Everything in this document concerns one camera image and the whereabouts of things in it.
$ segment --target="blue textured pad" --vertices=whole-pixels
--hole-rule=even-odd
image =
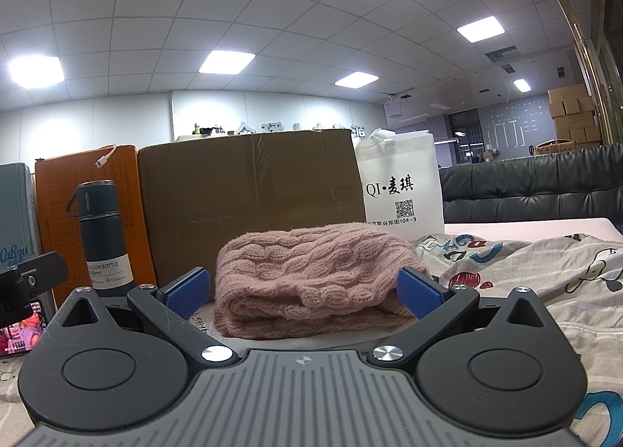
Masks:
[[[398,272],[396,288],[398,299],[419,319],[443,304],[443,296],[440,292],[405,269]]]
[[[210,296],[210,275],[204,269],[181,282],[164,299],[164,305],[188,320]]]

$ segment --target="ribbed gray surface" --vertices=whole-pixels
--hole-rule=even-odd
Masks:
[[[104,436],[69,435],[39,427],[18,445],[480,447],[519,444],[582,445],[566,431],[521,441],[493,440],[464,432],[432,414],[418,399],[406,375],[372,368],[354,351],[254,350],[233,368],[202,372],[179,406],[145,426]]]

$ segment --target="pink knitted sweater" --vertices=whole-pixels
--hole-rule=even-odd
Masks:
[[[250,232],[219,252],[214,327],[274,340],[405,324],[403,266],[426,271],[412,245],[370,224]]]

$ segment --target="white paper bag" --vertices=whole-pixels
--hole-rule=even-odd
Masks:
[[[408,241],[443,234],[443,201],[432,134],[377,129],[356,148],[366,220]]]

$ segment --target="screw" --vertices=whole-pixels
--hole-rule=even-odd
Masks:
[[[398,361],[404,352],[393,345],[381,345],[372,351],[372,357],[379,361]]]
[[[230,357],[232,357],[234,352],[231,348],[226,347],[225,345],[212,345],[211,347],[206,347],[201,352],[201,357],[206,361],[212,362],[221,362],[227,361]]]

